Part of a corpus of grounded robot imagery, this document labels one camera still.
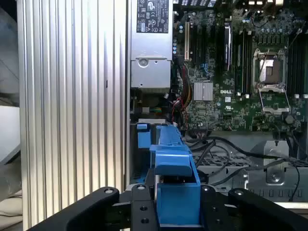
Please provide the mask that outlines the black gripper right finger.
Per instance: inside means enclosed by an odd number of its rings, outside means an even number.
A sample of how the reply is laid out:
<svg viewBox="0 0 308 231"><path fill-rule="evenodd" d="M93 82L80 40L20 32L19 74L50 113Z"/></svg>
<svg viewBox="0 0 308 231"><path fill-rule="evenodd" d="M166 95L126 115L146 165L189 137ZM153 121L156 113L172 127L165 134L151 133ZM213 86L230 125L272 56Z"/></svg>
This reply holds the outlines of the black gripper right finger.
<svg viewBox="0 0 308 231"><path fill-rule="evenodd" d="M210 186L201 190L205 231L306 231L308 219L245 189L225 196Z"/></svg>

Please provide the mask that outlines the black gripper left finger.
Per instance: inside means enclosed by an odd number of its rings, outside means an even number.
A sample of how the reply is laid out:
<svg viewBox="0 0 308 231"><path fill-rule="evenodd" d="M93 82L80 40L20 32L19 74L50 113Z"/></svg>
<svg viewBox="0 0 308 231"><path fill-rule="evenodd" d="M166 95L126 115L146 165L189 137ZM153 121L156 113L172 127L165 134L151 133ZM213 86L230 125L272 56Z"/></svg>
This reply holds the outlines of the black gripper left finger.
<svg viewBox="0 0 308 231"><path fill-rule="evenodd" d="M159 224L150 189L137 184L124 193L102 187L46 220L32 231L157 231Z"/></svg>

